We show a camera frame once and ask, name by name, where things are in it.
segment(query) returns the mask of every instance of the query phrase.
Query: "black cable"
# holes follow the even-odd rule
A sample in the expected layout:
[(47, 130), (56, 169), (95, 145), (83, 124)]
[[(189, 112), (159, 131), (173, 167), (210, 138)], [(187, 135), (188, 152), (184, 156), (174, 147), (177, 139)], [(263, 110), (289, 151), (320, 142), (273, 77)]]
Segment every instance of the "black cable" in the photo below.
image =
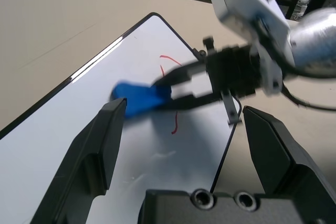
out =
[(300, 98), (295, 97), (294, 95), (292, 95), (289, 92), (289, 90), (284, 85), (284, 83), (282, 83), (281, 93), (285, 97), (287, 97), (290, 101), (292, 101), (293, 103), (295, 103), (297, 106), (304, 106), (304, 107), (308, 107), (308, 108), (312, 108), (312, 109), (316, 109), (316, 110), (324, 110), (324, 111), (334, 111), (334, 112), (336, 112), (336, 108), (324, 107), (324, 106), (319, 106), (319, 105), (315, 105), (315, 104), (310, 104), (309, 102), (305, 102), (304, 100), (301, 100)]

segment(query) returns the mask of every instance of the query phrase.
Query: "red drawing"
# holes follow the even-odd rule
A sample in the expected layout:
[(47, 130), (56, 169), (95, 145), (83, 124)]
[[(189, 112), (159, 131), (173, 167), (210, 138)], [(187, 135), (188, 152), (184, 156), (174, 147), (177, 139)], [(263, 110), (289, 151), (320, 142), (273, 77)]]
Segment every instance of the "red drawing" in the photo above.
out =
[[(172, 60), (172, 61), (174, 61), (176, 64), (179, 64), (180, 66), (182, 66), (181, 63), (179, 63), (178, 61), (174, 60), (173, 58), (171, 58), (171, 57), (169, 57), (169, 56), (161, 55), (160, 58), (165, 58), (165, 59)], [(161, 68), (162, 76), (164, 76), (164, 70), (163, 70), (163, 68), (162, 68), (161, 65), (160, 65), (160, 68)], [(177, 132), (177, 128), (178, 128), (178, 124), (177, 124), (177, 115), (178, 115), (178, 112), (176, 112), (176, 114), (175, 114), (175, 129), (172, 131), (172, 135), (174, 135), (174, 134)]]

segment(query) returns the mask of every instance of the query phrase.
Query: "whiteboard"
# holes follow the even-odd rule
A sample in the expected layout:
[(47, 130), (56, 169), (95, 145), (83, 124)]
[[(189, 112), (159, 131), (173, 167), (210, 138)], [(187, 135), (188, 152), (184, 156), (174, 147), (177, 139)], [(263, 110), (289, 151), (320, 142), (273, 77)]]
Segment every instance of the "whiteboard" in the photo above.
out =
[[(51, 99), (42, 99), (0, 140), (0, 223), (30, 222), (72, 140), (110, 101), (118, 81), (151, 84), (163, 71), (194, 60), (167, 23), (149, 14), (49, 94)], [(206, 74), (172, 89), (174, 97), (209, 91)], [(232, 131), (222, 102), (177, 118), (175, 111), (151, 112), (125, 121), (110, 190), (94, 199), (87, 223), (136, 224), (146, 189), (210, 190)]]

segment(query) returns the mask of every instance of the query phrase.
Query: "beige table surface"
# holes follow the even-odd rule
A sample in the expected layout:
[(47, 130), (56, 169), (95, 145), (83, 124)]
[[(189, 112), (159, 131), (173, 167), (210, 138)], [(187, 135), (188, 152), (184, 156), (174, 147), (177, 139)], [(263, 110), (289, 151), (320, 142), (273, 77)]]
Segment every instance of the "beige table surface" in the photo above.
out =
[[(192, 0), (0, 0), (0, 129), (27, 110), (150, 12), (161, 14), (191, 47), (243, 44), (218, 21), (210, 4)], [(288, 84), (307, 100), (336, 105), (334, 82)], [(336, 114), (299, 109), (262, 92), (243, 99), (282, 120), (336, 188)], [(217, 184), (233, 193), (262, 191), (244, 125), (237, 127)]]

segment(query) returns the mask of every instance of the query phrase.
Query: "blue sponge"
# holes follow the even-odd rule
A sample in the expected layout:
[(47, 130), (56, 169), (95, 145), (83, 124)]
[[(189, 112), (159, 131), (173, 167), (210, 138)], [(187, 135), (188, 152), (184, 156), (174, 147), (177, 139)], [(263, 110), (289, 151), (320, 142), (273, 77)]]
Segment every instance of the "blue sponge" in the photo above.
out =
[(126, 97), (125, 118), (150, 111), (171, 100), (170, 86), (144, 86), (143, 84), (120, 82), (112, 90), (113, 99)]

